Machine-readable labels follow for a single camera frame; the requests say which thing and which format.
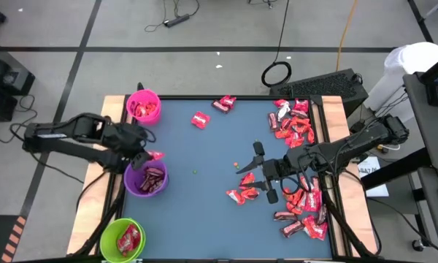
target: pink bowl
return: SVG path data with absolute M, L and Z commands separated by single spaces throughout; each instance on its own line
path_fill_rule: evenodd
M 134 114 L 134 109 L 137 105 L 137 102 L 143 104 L 152 102 L 154 104 L 157 104 L 157 107 L 148 116 L 136 117 Z M 158 95 L 148 89 L 133 93 L 128 98 L 128 101 L 126 102 L 126 110 L 128 111 L 128 114 L 131 117 L 136 118 L 140 124 L 148 125 L 148 126 L 155 125 L 161 119 L 161 108 L 162 108 L 161 100 L 159 99 Z

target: purple bowl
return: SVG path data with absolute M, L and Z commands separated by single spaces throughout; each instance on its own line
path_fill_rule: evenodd
M 143 182 L 145 181 L 146 167 L 153 167 L 153 168 L 161 169 L 164 171 L 164 174 L 165 174 L 162 186 L 159 187 L 156 191 L 154 191 L 152 193 L 148 193 L 148 194 L 141 192 L 139 190 L 139 186 L 142 185 Z M 159 194 L 160 192 L 162 192 L 169 184 L 169 176 L 167 175 L 166 164 L 161 160 L 147 161 L 141 166 L 140 169 L 138 169 L 136 171 L 133 170 L 133 168 L 129 164 L 127 166 L 127 168 L 125 169 L 125 174 L 123 176 L 123 182 L 125 183 L 126 189 L 134 196 L 142 197 L 142 198 L 154 197 L 156 194 Z

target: wooden board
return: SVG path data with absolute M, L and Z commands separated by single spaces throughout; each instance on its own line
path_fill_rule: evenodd
M 119 122 L 123 111 L 123 101 L 124 96 L 106 96 L 101 115 L 108 115 L 114 122 Z M 317 138 L 323 138 L 321 124 L 319 123 L 318 109 L 315 105 L 313 106 L 313 110 L 315 112 L 315 133 L 317 134 Z M 326 117 L 330 140 L 335 141 L 348 136 L 349 130 L 341 98 L 333 96 L 323 97 L 323 110 Z M 356 165 L 350 165 L 347 169 L 358 175 Z M 85 185 L 83 187 L 92 182 L 101 173 L 102 169 L 98 164 L 89 164 L 85 177 Z M 120 179 L 121 176 L 118 176 L 115 183 L 114 196 L 118 192 L 118 182 L 120 182 Z M 82 197 L 74 220 L 72 236 L 69 241 L 67 253 L 73 253 L 81 248 L 99 224 L 108 182 L 109 176 L 103 177 L 88 189 Z M 347 222 L 365 246 L 370 251 L 375 252 L 377 250 L 376 242 L 374 241 L 372 226 L 370 224 L 370 218 L 361 186 L 355 182 L 353 178 L 350 178 L 349 175 L 343 174 L 339 179 L 339 187 L 341 188 L 342 203 L 344 205 Z M 339 226 L 335 224 L 334 232 L 336 235 L 337 250 L 339 255 L 344 255 L 344 247 L 340 231 Z
M 331 142 L 350 135 L 341 97 L 323 96 L 323 110 Z M 349 164 L 347 170 L 358 176 L 356 164 Z M 377 244 L 362 186 L 349 174 L 343 172 L 339 177 L 339 188 L 346 222 L 366 248 L 375 253 Z M 358 255 L 353 247 L 352 252 L 354 256 Z

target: green bowl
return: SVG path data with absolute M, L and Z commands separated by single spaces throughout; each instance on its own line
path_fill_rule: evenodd
M 139 241 L 139 245 L 133 251 L 128 252 L 126 256 L 123 256 L 117 248 L 117 240 L 122 237 L 129 224 L 137 226 L 138 231 L 141 234 L 141 240 Z M 145 247 L 145 243 L 145 230 L 138 224 L 138 222 L 131 218 L 120 218 L 110 223 L 110 225 L 104 230 L 101 236 L 100 247 L 102 256 L 104 256 L 108 262 L 126 263 L 136 259 L 141 254 Z

